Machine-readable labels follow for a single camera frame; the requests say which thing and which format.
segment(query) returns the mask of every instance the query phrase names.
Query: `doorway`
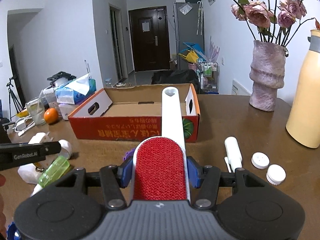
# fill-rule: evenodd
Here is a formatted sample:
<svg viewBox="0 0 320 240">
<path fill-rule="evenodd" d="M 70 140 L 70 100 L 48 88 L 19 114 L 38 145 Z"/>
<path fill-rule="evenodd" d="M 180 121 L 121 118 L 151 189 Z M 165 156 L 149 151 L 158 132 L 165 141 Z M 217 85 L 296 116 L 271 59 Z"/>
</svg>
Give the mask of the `doorway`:
<svg viewBox="0 0 320 240">
<path fill-rule="evenodd" d="M 21 87 L 21 82 L 20 82 L 19 73 L 18 73 L 18 69 L 17 69 L 17 61 L 16 61 L 16 57 L 14 54 L 14 46 L 9 48 L 9 58 L 10 58 L 12 76 L 13 76 L 12 80 L 14 80 L 14 84 L 16 86 L 18 97 L 20 99 L 21 105 L 22 105 L 22 107 L 24 107 L 26 105 L 26 99 L 24 97 L 22 87 Z"/>
<path fill-rule="evenodd" d="M 118 81 L 121 82 L 124 78 L 128 77 L 128 70 L 124 51 L 121 11 L 112 6 L 110 6 L 110 21 L 116 72 Z"/>
<path fill-rule="evenodd" d="M 129 11 L 134 69 L 170 69 L 167 7 Z"/>
</svg>

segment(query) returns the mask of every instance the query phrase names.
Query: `gray refrigerator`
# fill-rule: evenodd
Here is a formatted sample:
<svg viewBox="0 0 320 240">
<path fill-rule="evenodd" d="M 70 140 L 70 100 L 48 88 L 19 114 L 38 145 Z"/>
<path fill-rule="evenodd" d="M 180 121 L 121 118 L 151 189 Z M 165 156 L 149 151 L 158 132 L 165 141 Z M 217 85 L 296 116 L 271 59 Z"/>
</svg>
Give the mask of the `gray refrigerator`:
<svg viewBox="0 0 320 240">
<path fill-rule="evenodd" d="M 199 34 L 197 35 L 198 9 L 200 4 L 191 3 L 192 9 L 186 15 L 180 11 L 181 5 L 183 5 L 183 3 L 176 2 L 173 5 L 177 54 L 187 48 L 187 46 L 183 44 L 184 42 L 198 43 L 204 50 L 204 31 L 201 35 L 199 30 Z M 188 63 L 179 55 L 177 55 L 177 67 L 180 70 L 188 69 Z"/>
</svg>

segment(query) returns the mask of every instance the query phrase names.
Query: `heart-shaped hole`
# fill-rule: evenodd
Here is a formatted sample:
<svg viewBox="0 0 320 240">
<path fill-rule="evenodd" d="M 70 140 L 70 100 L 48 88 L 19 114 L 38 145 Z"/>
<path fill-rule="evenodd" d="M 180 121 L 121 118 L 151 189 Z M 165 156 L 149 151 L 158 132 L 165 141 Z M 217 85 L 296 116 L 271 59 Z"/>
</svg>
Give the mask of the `heart-shaped hole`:
<svg viewBox="0 0 320 240">
<path fill-rule="evenodd" d="M 165 93 L 167 96 L 172 97 L 173 95 L 176 94 L 176 91 L 175 91 L 174 89 L 167 89 L 164 93 Z"/>
</svg>

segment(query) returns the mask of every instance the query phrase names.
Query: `red fabric brush surface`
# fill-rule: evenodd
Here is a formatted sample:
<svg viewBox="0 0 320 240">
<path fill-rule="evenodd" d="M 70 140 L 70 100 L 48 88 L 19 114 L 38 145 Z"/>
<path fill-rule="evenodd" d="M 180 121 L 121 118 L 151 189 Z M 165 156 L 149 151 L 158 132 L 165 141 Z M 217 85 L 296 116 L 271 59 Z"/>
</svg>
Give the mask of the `red fabric brush surface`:
<svg viewBox="0 0 320 240">
<path fill-rule="evenodd" d="M 176 142 L 154 137 L 139 147 L 133 199 L 187 199 L 183 152 Z"/>
</svg>

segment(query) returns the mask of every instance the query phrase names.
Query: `yellow bottle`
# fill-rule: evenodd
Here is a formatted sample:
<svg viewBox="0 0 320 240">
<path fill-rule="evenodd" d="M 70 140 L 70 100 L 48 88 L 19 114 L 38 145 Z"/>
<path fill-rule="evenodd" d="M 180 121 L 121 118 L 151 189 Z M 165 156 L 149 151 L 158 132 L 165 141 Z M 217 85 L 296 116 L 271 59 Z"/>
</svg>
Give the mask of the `yellow bottle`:
<svg viewBox="0 0 320 240">
<path fill-rule="evenodd" d="M 289 134 L 309 148 L 320 145 L 320 31 L 311 30 L 310 49 L 305 57 L 289 120 Z"/>
</svg>

